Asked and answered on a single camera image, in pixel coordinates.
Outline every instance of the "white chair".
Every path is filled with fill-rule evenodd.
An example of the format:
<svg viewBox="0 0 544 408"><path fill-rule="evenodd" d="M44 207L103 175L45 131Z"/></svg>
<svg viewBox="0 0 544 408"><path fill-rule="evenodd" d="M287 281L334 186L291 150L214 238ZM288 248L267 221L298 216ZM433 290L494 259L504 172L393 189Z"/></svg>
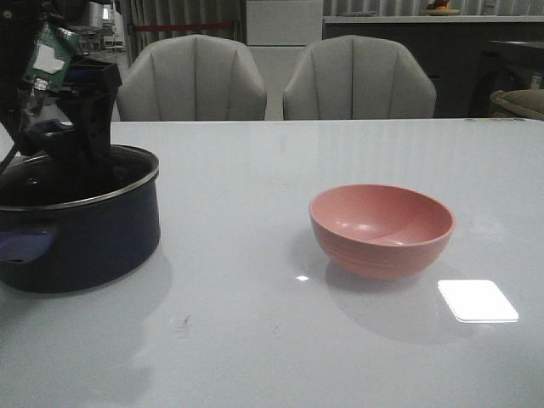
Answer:
<svg viewBox="0 0 544 408"><path fill-rule="evenodd" d="M122 121L263 120L266 90L246 45L192 35L144 48L117 107Z"/></svg>
<svg viewBox="0 0 544 408"><path fill-rule="evenodd" d="M433 117L436 90L408 49L381 38L313 42L283 94L286 120Z"/></svg>

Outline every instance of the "white table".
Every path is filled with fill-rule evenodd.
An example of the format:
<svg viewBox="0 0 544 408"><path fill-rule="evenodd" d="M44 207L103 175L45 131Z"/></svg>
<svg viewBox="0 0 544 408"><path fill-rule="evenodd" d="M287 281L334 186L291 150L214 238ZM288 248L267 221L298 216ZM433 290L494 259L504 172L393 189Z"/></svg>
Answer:
<svg viewBox="0 0 544 408"><path fill-rule="evenodd" d="M161 244L93 290L0 286L2 408L541 406L544 123L112 127L160 157ZM447 204L439 260L384 282L330 263L307 205L349 183ZM494 281L519 320L457 321L443 279Z"/></svg>

